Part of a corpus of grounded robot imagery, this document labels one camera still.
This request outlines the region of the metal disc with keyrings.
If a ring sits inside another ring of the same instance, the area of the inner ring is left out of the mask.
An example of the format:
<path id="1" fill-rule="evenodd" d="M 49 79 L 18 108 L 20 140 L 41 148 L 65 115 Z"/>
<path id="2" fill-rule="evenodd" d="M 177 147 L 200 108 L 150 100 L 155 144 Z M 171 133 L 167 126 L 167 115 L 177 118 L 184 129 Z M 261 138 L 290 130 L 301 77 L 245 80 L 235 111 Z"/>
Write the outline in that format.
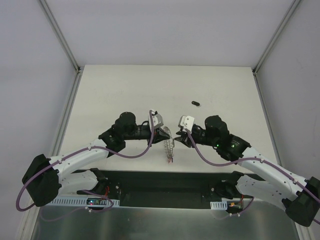
<path id="1" fill-rule="evenodd" d="M 171 133 L 171 130 L 167 127 L 167 126 L 164 126 L 163 129 L 170 134 L 171 136 L 171 139 L 170 140 L 165 140 L 163 142 L 163 145 L 164 145 L 164 150 L 165 150 L 165 155 L 166 155 L 166 158 L 167 158 L 167 161 L 168 161 L 168 158 L 170 157 L 173 157 L 174 158 L 174 147 L 175 147 L 175 140 L 174 138 L 172 137 L 172 133 Z"/>

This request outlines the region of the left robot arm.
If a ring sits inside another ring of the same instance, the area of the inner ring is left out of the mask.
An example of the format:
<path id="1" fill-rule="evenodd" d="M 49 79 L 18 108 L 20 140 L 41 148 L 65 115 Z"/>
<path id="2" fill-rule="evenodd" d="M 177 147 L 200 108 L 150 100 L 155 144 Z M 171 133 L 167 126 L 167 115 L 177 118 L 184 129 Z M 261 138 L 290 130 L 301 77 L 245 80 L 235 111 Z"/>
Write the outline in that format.
<path id="1" fill-rule="evenodd" d="M 163 117 L 155 110 L 150 110 L 148 119 L 142 124 L 136 123 L 132 112 L 123 112 L 114 124 L 95 140 L 70 153 L 46 157 L 36 156 L 22 178 L 16 208 L 19 211 L 20 199 L 24 191 L 30 195 L 33 205 L 43 207 L 57 196 L 71 193 L 88 193 L 107 196 L 111 184 L 98 168 L 83 172 L 80 168 L 114 155 L 125 159 L 140 158 L 148 150 L 138 155 L 124 155 L 120 152 L 126 147 L 127 141 L 146 140 L 147 147 L 170 139 L 163 130 Z"/>

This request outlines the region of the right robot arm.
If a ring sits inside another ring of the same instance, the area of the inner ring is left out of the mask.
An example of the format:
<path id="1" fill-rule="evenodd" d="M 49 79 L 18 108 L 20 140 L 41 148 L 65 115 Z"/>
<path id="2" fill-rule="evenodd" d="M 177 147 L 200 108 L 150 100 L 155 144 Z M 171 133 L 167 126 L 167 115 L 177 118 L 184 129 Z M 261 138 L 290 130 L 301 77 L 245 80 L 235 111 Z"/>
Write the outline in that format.
<path id="1" fill-rule="evenodd" d="M 237 180 L 225 184 L 230 197 L 239 194 L 268 202 L 281 210 L 297 224 L 309 227 L 316 222 L 320 210 L 320 181 L 305 178 L 270 162 L 247 141 L 231 134 L 225 122 L 206 129 L 196 124 L 180 123 L 176 141 L 198 151 L 198 145 L 212 147 L 227 161 L 225 166 L 239 165 L 261 177 L 262 181 L 241 174 Z"/>

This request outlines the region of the far black key fob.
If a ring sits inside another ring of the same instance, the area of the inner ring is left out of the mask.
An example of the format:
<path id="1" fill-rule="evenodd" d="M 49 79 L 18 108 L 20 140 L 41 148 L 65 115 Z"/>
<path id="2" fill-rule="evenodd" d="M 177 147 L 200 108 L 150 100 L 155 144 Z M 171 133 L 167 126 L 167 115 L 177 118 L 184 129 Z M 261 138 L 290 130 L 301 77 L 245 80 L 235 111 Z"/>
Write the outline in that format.
<path id="1" fill-rule="evenodd" d="M 197 102 L 197 101 L 192 101 L 191 104 L 196 106 L 196 107 L 201 107 L 201 104 L 199 102 Z"/>

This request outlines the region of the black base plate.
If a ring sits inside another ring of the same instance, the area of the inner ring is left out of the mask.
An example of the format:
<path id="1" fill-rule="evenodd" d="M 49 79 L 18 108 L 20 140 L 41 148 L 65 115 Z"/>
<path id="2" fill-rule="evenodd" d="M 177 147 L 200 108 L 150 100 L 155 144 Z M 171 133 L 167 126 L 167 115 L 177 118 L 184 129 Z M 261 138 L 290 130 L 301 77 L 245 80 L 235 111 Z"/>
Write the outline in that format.
<path id="1" fill-rule="evenodd" d="M 209 209 L 222 198 L 240 198 L 243 173 L 111 171 L 94 169 L 98 183 L 88 190 L 118 200 L 122 207 Z"/>

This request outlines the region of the right aluminium frame post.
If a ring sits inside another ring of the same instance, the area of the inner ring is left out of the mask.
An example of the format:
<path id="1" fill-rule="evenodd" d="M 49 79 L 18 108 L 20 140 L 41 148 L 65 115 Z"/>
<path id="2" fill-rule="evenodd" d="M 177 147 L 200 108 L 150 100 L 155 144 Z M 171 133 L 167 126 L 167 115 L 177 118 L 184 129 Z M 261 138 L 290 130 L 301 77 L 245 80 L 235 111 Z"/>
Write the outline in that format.
<path id="1" fill-rule="evenodd" d="M 273 48 L 277 44 L 277 41 L 281 37 L 282 33 L 284 32 L 285 28 L 287 27 L 287 25 L 289 24 L 289 22 L 291 21 L 291 19 L 295 15 L 296 11 L 298 10 L 298 8 L 300 7 L 302 2 L 303 2 L 303 0 L 293 0 L 290 3 L 283 18 L 279 22 L 277 28 L 275 29 L 275 31 L 272 34 L 270 40 L 268 41 L 266 47 L 264 48 L 260 58 L 258 59 L 254 68 L 252 69 L 252 73 L 254 76 L 256 76 L 258 74 L 259 70 L 261 69 L 261 67 L 263 66 L 265 61 L 267 60 L 268 56 L 271 54 Z"/>

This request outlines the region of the aluminium frame post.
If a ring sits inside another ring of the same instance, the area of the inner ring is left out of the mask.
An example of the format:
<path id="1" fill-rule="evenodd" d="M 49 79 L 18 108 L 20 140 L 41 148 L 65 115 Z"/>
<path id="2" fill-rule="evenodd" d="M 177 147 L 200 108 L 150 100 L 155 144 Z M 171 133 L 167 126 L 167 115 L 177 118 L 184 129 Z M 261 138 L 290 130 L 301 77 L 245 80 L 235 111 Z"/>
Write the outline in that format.
<path id="1" fill-rule="evenodd" d="M 289 22 L 291 21 L 291 19 L 295 15 L 296 11 L 298 10 L 298 8 L 300 7 L 302 2 L 303 2 L 303 0 L 293 0 L 290 3 L 283 18 L 279 22 L 277 28 L 275 29 L 275 31 L 272 34 L 270 40 L 268 41 L 266 47 L 264 48 L 260 58 L 258 59 L 254 68 L 252 69 L 252 73 L 254 76 L 256 76 L 258 74 L 259 70 L 261 69 L 261 67 L 263 66 L 265 61 L 267 60 L 268 56 L 271 54 L 273 48 L 277 44 L 277 41 L 281 37 L 282 33 L 284 32 L 285 28 L 287 27 L 287 25 L 289 24 Z"/>
<path id="2" fill-rule="evenodd" d="M 70 64 L 72 65 L 73 69 L 77 74 L 79 74 L 82 70 L 81 66 L 79 65 L 78 61 L 75 58 L 75 55 L 73 54 L 72 49 L 70 48 L 60 26 L 58 21 L 56 20 L 56 17 L 54 16 L 53 11 L 51 10 L 48 2 L 46 0 L 38 0 L 37 1 L 39 6 L 41 7 L 48 23 L 50 24 L 54 35 L 56 36 L 60 46 L 62 47 L 62 50 L 66 54 Z"/>

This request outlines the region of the left aluminium frame post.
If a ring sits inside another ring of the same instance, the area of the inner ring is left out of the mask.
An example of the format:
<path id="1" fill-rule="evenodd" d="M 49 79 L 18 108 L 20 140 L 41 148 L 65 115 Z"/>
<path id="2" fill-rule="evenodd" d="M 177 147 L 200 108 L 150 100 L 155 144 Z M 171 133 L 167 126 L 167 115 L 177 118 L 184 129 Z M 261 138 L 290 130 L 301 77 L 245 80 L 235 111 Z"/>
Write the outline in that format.
<path id="1" fill-rule="evenodd" d="M 56 36 L 60 46 L 62 47 L 62 50 L 66 54 L 70 64 L 72 65 L 73 69 L 77 74 L 79 74 L 82 70 L 81 66 L 79 65 L 78 61 L 75 58 L 75 55 L 73 54 L 72 49 L 70 48 L 60 26 L 58 21 L 56 20 L 56 17 L 54 16 L 53 11 L 51 10 L 48 2 L 46 0 L 38 0 L 37 1 L 39 6 L 41 7 L 48 23 L 50 24 L 54 35 Z"/>

